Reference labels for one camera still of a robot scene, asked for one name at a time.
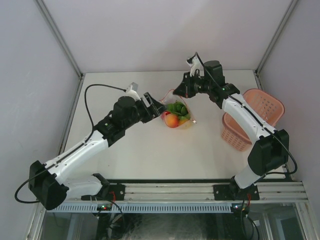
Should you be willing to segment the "clear zip top bag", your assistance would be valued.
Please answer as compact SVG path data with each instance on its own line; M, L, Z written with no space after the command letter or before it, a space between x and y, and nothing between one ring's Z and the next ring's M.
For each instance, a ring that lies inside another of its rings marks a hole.
M161 119L168 128L186 130L197 124L185 100L181 96L175 95L173 89L170 89L160 102L166 107Z

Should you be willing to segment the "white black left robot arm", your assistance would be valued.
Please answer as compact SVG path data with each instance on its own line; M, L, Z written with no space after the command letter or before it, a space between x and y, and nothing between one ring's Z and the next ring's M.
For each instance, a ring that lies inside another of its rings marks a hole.
M109 114L77 145L45 163L37 160L30 165L29 190L46 210L55 209L67 199L71 187L66 180L76 168L115 144L133 125L148 123L165 109L164 104L147 92L140 99L130 95L120 97Z

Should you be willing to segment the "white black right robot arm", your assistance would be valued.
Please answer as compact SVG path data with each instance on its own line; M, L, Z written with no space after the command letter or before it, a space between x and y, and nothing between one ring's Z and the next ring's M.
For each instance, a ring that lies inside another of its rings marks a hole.
M190 99L206 94L221 110L229 114L249 137L253 147L246 167L236 174L229 187L230 195L237 200L248 193L248 187L288 162L289 135L276 130L260 117L246 102L239 89L226 83L219 61L202 62L197 55L187 61L190 71L184 73L174 95Z

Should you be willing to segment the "red fake tomato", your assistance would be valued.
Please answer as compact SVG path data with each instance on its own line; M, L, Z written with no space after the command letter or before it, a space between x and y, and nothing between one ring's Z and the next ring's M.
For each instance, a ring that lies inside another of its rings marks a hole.
M169 114L171 114L169 111L165 111L164 113L163 113L163 117L165 118L167 115L169 115Z

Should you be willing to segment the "orange fake peach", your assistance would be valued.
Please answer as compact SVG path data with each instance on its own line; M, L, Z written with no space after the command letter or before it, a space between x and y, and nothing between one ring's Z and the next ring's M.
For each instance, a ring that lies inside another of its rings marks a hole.
M178 116L172 113L164 117L164 122L169 128L177 128L179 126Z

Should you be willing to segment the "green fake leafy vegetable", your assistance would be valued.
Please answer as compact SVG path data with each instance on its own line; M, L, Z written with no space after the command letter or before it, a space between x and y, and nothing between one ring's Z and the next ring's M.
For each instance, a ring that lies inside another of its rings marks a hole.
M186 105L181 101L175 101L167 105L167 111L178 116L179 120L189 120L191 118L190 112Z

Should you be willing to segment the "yellow fake lemon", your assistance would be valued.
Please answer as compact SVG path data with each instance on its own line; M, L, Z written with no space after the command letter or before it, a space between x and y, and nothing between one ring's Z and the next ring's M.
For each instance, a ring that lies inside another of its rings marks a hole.
M182 130L186 130L190 128L193 125L193 122L191 120L183 120L181 121L181 125L179 125L179 128Z

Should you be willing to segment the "pink plastic basket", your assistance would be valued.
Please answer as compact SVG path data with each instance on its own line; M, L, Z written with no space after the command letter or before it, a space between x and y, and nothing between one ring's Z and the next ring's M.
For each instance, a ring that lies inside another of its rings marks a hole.
M222 138L243 152L260 137L267 137L285 113L283 103L268 93L252 88L223 100Z

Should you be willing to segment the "aluminium frame post right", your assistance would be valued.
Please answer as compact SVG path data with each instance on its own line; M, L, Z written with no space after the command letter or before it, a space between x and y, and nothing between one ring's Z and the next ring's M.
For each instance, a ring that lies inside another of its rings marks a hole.
M298 3L300 1L299 0L291 0L289 2L289 5L287 7L287 9L285 10L261 60L259 61L258 65L257 65L257 68L255 69L254 71L254 74L259 77L260 73L262 72L268 58L270 57L274 47L276 46L277 42L279 41L283 31L285 30L291 16L293 15Z

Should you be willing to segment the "aluminium frame post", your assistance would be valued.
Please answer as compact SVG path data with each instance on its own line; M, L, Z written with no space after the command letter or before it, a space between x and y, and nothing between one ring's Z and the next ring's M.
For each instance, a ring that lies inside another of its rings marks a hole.
M299 0L291 0L289 2L289 5L287 7L287 9L285 10L261 60L259 61L258 65L257 65L257 68L255 69L254 71L254 74L259 77L260 73L262 72L268 58L270 57L274 47L276 46L277 42L279 41L283 31L285 30L291 16L293 15L298 3L300 1Z
M60 46L62 52L70 63L72 69L76 73L79 79L82 79L83 73L77 64L65 38L63 37L56 21L54 20L49 8L47 7L44 0L34 0L35 5L37 6L40 14L42 15L44 21L46 22L48 28L56 39L58 45Z

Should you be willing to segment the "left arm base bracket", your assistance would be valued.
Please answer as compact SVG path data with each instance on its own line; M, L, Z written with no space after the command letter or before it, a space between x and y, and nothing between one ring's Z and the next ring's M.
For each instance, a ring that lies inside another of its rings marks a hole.
M94 180L98 180L101 187L95 195L83 195L82 201L123 201L126 193L126 186L120 183L109 182L100 173L91 175Z

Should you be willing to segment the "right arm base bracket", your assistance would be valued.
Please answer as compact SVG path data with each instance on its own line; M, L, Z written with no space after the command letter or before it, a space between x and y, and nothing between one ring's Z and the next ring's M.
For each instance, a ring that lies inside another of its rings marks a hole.
M216 201L240 201L250 197L253 201L260 200L258 187L254 184L247 188L240 188L233 176L227 184L213 185L214 199Z

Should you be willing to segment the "aluminium mounting rail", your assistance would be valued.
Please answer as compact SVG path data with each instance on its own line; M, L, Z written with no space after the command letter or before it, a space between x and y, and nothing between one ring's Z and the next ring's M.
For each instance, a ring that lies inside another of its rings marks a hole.
M213 185L227 183L189 182L189 183L123 183L125 196L123 202L232 202L215 200ZM260 200L266 203L293 203L308 200L301 182L260 182L257 183Z

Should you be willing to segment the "aluminium frame post left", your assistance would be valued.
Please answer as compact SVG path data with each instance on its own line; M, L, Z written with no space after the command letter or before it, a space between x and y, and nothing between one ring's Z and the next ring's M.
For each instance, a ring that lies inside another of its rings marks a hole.
M37 6L40 14L42 15L44 21L46 22L48 28L56 39L58 45L60 46L62 52L70 63L72 69L76 73L79 79L82 79L83 73L77 64L65 38L63 37L56 21L54 20L49 8L47 7L44 0L34 0L35 5Z

